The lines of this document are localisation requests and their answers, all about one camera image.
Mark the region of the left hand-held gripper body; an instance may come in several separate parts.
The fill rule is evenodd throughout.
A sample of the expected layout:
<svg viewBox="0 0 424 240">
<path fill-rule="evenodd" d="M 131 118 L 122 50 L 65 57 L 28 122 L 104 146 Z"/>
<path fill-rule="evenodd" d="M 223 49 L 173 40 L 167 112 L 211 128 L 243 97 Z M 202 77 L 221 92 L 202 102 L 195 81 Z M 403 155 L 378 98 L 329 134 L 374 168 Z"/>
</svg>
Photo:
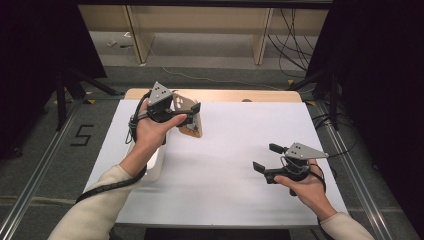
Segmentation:
<svg viewBox="0 0 424 240">
<path fill-rule="evenodd" d="M 175 92 L 156 82 L 148 98 L 147 115 L 155 122 L 164 123 L 176 115 L 186 114 L 186 111 L 177 109 L 176 99 Z"/>
</svg>

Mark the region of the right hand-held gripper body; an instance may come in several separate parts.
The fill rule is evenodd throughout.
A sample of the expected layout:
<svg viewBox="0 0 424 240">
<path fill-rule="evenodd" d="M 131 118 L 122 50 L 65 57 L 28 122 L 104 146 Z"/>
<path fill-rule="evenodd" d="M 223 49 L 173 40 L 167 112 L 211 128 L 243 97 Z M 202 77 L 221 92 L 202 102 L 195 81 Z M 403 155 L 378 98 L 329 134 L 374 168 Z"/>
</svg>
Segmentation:
<svg viewBox="0 0 424 240">
<path fill-rule="evenodd" d="M 311 172 L 310 159 L 328 157 L 327 153 L 298 142 L 287 148 L 286 153 L 281 154 L 286 164 L 279 169 L 266 169 L 264 177 L 268 184 L 275 184 L 275 176 L 285 176 L 293 181 L 302 181 Z"/>
</svg>

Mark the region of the beige printed phone case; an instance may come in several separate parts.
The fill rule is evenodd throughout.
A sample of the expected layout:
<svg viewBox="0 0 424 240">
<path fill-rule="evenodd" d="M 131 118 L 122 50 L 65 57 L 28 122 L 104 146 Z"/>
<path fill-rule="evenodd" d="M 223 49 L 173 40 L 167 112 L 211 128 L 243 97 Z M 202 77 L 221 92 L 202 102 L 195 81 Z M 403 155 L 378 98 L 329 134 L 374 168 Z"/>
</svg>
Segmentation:
<svg viewBox="0 0 424 240">
<path fill-rule="evenodd" d="M 196 99 L 190 99 L 186 96 L 180 95 L 178 93 L 174 93 L 173 103 L 174 103 L 174 109 L 175 109 L 175 108 L 188 108 L 200 102 L 198 102 Z M 194 123 L 190 125 L 186 125 L 184 127 L 179 127 L 179 131 L 182 134 L 185 134 L 191 137 L 201 138 L 203 132 L 202 132 L 200 112 L 194 116 L 195 116 Z"/>
</svg>

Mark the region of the person's left hand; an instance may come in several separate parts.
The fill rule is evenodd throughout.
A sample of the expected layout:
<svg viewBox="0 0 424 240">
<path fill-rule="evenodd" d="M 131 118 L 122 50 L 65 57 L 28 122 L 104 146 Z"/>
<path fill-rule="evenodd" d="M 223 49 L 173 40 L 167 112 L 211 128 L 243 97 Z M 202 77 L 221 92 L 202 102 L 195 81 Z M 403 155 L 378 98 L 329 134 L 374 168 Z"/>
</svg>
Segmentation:
<svg viewBox="0 0 424 240">
<path fill-rule="evenodd" d="M 185 114 L 178 114 L 163 123 L 157 123 L 149 117 L 139 120 L 136 128 L 137 140 L 133 149 L 136 156 L 149 159 L 162 145 L 166 133 L 186 118 Z"/>
</svg>

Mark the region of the person's right hand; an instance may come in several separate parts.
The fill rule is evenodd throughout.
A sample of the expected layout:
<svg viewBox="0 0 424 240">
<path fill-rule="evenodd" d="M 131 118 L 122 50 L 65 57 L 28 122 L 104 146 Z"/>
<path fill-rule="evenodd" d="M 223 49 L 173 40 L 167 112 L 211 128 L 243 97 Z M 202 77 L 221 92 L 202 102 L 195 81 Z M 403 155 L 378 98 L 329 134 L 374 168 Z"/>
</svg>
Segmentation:
<svg viewBox="0 0 424 240">
<path fill-rule="evenodd" d="M 274 180 L 291 190 L 293 190 L 299 200 L 309 207 L 320 221 L 324 221 L 337 213 L 337 210 L 328 200 L 324 184 L 319 180 L 321 170 L 315 159 L 310 159 L 308 163 L 311 165 L 310 170 L 313 175 L 300 182 L 293 181 L 285 176 L 275 176 Z"/>
</svg>

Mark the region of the white table sheet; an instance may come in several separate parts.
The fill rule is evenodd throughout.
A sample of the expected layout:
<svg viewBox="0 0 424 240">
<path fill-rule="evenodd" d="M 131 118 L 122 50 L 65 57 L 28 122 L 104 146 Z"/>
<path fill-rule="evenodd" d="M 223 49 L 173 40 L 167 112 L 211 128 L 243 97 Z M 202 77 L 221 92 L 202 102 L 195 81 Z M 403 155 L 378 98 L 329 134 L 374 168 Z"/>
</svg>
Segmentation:
<svg viewBox="0 0 424 240">
<path fill-rule="evenodd" d="M 254 163 L 281 165 L 271 143 L 321 146 L 307 107 L 284 102 L 204 102 L 200 138 L 170 130 L 160 176 L 132 191 L 118 220 L 155 227 L 294 228 L 317 218 Z"/>
</svg>

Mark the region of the black metal stand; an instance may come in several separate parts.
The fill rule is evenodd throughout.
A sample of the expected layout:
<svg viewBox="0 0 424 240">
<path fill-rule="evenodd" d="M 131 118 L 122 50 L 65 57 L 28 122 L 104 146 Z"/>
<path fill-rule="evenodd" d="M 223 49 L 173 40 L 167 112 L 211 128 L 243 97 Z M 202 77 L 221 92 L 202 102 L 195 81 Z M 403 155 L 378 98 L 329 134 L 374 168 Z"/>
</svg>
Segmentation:
<svg viewBox="0 0 424 240">
<path fill-rule="evenodd" d="M 338 131 L 338 81 L 335 73 L 332 70 L 319 70 L 305 77 L 300 82 L 290 85 L 288 91 L 297 91 L 311 83 L 315 83 L 315 87 L 312 90 L 312 96 L 315 99 L 323 99 L 325 96 L 329 96 L 329 121 L 333 128 Z"/>
<path fill-rule="evenodd" d="M 57 131 L 60 131 L 67 121 L 65 92 L 69 92 L 73 100 L 83 100 L 86 96 L 86 91 L 84 90 L 81 82 L 86 82 L 112 96 L 123 95 L 123 92 L 114 90 L 95 78 L 92 78 L 81 71 L 77 71 L 76 69 L 66 68 L 59 70 L 56 83 L 56 100 L 58 108 Z"/>
</svg>

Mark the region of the beige wooden shelf unit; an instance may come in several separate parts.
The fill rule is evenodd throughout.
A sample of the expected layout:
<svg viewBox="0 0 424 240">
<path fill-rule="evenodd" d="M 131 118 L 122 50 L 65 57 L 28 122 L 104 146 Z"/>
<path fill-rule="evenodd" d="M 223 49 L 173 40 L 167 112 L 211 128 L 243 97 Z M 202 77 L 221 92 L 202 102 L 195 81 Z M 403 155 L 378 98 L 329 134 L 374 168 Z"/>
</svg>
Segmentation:
<svg viewBox="0 0 424 240">
<path fill-rule="evenodd" d="M 147 61 L 158 33 L 241 34 L 250 37 L 254 63 L 262 63 L 268 35 L 318 36 L 325 10 L 289 8 L 171 7 L 81 5 L 79 11 L 90 31 L 129 32 L 136 59 Z"/>
</svg>

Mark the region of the black curtain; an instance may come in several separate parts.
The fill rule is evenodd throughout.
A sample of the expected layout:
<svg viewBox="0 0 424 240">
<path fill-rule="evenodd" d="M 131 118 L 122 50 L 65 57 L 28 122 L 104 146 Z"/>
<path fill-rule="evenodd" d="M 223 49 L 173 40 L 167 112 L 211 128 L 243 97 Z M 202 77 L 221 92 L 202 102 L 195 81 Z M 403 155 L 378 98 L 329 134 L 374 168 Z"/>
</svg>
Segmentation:
<svg viewBox="0 0 424 240">
<path fill-rule="evenodd" d="M 424 0 L 333 0 L 308 71 L 326 67 L 424 240 Z"/>
<path fill-rule="evenodd" d="M 0 159 L 75 70 L 106 76 L 76 0 L 0 0 Z"/>
</svg>

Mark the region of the metal floor rail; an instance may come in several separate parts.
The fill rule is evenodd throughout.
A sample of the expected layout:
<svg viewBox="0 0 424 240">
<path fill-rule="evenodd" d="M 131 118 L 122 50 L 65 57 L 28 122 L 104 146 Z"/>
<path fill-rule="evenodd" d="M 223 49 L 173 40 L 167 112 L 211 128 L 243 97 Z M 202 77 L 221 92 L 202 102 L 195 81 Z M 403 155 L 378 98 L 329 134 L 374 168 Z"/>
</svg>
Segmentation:
<svg viewBox="0 0 424 240">
<path fill-rule="evenodd" d="M 333 177 L 348 209 L 357 220 L 363 220 L 377 240 L 395 240 L 384 211 L 378 205 L 378 172 L 361 146 L 361 138 L 344 112 L 330 115 L 330 104 L 318 102 L 313 123 L 323 147 L 330 154 L 328 161 Z"/>
<path fill-rule="evenodd" d="M 73 100 L 69 105 L 69 110 L 65 112 L 63 125 L 55 131 L 49 145 L 38 161 L 38 165 L 33 171 L 21 194 L 16 198 L 10 212 L 0 224 L 0 240 L 11 240 L 25 215 L 34 194 L 37 192 L 46 172 L 48 171 L 53 158 L 69 131 L 69 126 L 73 123 L 75 114 L 83 104 L 83 100 Z"/>
</svg>

